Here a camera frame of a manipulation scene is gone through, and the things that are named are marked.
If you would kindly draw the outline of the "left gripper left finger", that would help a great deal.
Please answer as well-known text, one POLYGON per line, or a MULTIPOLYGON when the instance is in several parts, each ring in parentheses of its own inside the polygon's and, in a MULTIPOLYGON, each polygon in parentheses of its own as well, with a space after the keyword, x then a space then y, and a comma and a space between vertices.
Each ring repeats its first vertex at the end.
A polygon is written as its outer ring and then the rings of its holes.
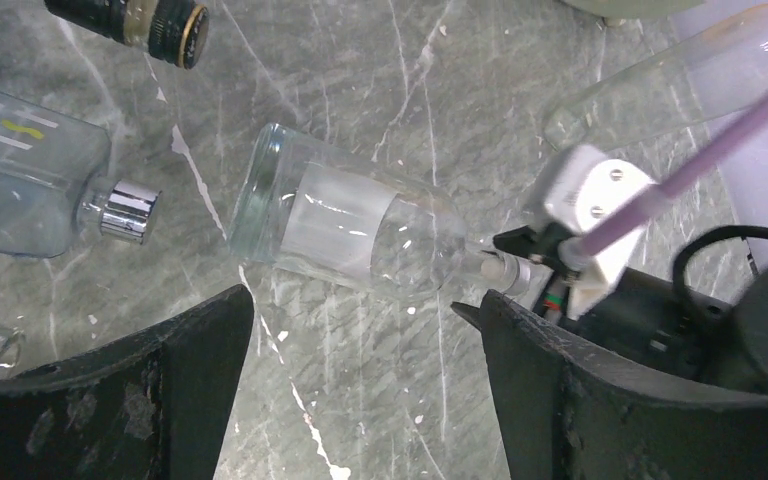
POLYGON ((210 479, 250 341, 233 286, 102 347, 0 380, 0 479, 210 479))

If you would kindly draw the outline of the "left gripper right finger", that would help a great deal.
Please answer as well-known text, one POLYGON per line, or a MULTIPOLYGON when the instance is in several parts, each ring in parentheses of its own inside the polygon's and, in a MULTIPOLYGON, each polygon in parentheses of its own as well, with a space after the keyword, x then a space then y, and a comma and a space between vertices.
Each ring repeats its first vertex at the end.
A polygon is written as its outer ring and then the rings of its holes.
POLYGON ((768 479, 768 396, 630 361, 488 291, 481 335, 514 479, 768 479))

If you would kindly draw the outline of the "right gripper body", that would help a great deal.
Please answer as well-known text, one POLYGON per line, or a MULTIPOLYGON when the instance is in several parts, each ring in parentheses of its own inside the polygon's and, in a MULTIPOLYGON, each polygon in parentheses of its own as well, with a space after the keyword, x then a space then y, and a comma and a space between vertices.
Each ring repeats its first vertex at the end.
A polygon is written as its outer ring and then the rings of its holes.
POLYGON ((726 389, 768 394, 768 270, 733 304, 690 289, 692 257, 730 239, 768 240, 768 227, 717 227, 674 258, 672 279, 626 271, 613 293, 578 318, 571 290, 552 275, 542 291, 547 321, 646 367, 726 389))

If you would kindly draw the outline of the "clear glass bottle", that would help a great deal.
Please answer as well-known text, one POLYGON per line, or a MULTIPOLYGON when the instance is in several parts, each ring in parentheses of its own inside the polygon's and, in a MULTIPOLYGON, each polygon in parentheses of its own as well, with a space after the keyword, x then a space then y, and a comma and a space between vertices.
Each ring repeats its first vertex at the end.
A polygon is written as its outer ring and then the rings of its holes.
POLYGON ((739 112, 767 93, 768 3, 560 101, 543 137, 557 150, 613 150, 739 112))

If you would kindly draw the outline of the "dark small bottle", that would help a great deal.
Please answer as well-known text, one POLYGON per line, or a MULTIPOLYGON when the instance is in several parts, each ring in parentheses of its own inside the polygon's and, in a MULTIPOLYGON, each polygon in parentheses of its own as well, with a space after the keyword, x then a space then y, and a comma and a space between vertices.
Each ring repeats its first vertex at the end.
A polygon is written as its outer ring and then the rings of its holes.
POLYGON ((191 0, 46 0, 72 24, 177 68, 193 68, 208 38, 210 13, 191 0))

